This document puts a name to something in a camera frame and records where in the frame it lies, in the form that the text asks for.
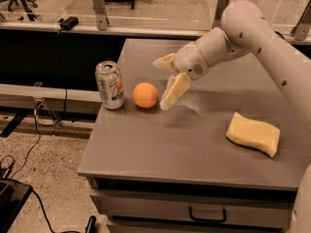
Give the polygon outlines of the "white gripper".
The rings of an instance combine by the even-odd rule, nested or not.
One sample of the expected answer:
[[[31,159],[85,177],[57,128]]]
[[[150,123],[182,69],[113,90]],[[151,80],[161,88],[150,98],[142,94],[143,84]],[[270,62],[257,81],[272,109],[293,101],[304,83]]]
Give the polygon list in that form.
[[[159,70],[172,73],[177,70],[180,73],[177,76],[171,76],[168,80],[159,103],[160,108],[164,111],[174,106],[188,91],[191,80],[198,80],[209,71],[209,65],[196,42],[186,44],[176,54],[169,53],[156,59],[153,65]]]

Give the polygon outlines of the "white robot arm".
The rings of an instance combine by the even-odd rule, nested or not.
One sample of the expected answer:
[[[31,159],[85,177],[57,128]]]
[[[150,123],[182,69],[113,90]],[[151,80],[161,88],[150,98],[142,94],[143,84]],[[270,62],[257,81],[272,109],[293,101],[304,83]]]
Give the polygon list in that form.
[[[277,35],[259,8],[245,0],[229,4],[215,27],[194,42],[154,61],[157,69],[178,73],[171,76],[159,103],[169,110],[190,88],[191,81],[206,75],[217,64],[252,53],[278,86],[298,116],[310,128],[311,62]],[[226,136],[233,143],[255,148],[272,157],[280,130],[270,124],[234,113]],[[307,167],[294,201],[287,233],[310,233],[311,167]]]

